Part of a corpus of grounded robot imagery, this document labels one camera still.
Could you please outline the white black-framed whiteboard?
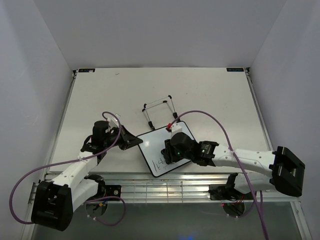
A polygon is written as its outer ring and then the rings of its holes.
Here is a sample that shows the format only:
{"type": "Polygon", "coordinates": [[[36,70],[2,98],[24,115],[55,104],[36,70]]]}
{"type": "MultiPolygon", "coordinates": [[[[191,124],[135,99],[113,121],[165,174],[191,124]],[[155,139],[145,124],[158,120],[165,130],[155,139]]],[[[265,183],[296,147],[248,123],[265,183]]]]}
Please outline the white black-framed whiteboard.
{"type": "Polygon", "coordinates": [[[183,165],[190,163],[190,160],[182,159],[178,162],[167,164],[161,150],[165,148],[165,140],[171,138],[171,134],[166,130],[166,126],[142,133],[137,136],[142,140],[138,145],[139,150],[152,174],[158,178],[183,165]]]}

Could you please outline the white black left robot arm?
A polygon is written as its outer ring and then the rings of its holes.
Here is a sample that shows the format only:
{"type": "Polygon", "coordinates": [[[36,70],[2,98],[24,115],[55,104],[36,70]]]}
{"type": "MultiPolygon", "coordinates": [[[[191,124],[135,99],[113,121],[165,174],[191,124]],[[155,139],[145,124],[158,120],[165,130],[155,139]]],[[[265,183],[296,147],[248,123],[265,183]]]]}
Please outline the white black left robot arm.
{"type": "Polygon", "coordinates": [[[143,143],[123,125],[108,120],[96,121],[79,152],[79,160],[69,165],[50,181],[42,181],[36,189],[31,222],[64,231],[74,211],[87,200],[100,200],[106,195],[102,177],[89,174],[105,157],[106,151],[119,147],[125,151],[143,143]]]}

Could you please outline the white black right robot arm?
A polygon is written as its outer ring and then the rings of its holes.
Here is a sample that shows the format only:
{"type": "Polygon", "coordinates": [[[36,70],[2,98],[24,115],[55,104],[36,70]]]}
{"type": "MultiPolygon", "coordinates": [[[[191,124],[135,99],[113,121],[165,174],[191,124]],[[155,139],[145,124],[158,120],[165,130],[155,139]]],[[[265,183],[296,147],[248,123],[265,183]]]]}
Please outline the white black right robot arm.
{"type": "Polygon", "coordinates": [[[278,146],[275,151],[230,150],[213,141],[196,142],[183,132],[166,139],[164,145],[161,154],[168,165],[189,160],[202,167],[243,169],[244,173],[232,173],[227,183],[215,191],[220,199],[237,199],[251,190],[302,196],[306,166],[287,147],[278,146]]]}

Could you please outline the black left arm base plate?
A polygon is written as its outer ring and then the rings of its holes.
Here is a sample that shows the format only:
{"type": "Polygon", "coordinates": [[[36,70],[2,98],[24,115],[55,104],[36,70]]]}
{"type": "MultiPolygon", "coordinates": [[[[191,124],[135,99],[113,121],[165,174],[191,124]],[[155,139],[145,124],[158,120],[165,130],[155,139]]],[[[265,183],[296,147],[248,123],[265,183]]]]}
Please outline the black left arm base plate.
{"type": "Polygon", "coordinates": [[[105,185],[102,187],[104,197],[121,197],[121,185],[105,185]]]}

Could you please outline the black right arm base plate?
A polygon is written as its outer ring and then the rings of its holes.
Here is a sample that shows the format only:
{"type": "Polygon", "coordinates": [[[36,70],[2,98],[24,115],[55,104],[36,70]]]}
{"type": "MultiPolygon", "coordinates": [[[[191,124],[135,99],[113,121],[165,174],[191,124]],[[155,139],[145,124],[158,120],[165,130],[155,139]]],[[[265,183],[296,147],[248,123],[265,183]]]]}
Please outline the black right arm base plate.
{"type": "Polygon", "coordinates": [[[228,201],[240,201],[240,200],[253,200],[252,194],[249,193],[240,193],[238,190],[235,190],[233,187],[228,185],[215,185],[210,184],[208,186],[208,193],[211,200],[228,200],[228,201]]]}

